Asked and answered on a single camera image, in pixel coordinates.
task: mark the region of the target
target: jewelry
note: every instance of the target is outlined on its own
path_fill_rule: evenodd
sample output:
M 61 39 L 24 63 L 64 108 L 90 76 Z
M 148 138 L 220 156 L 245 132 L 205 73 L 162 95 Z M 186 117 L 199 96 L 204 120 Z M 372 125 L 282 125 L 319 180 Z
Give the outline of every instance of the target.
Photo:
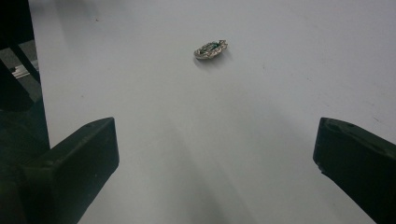
M 225 40 L 219 40 L 219 42 L 213 41 L 200 47 L 194 52 L 194 56 L 197 59 L 212 59 L 216 55 L 220 54 L 224 49 L 227 49 L 228 44 Z

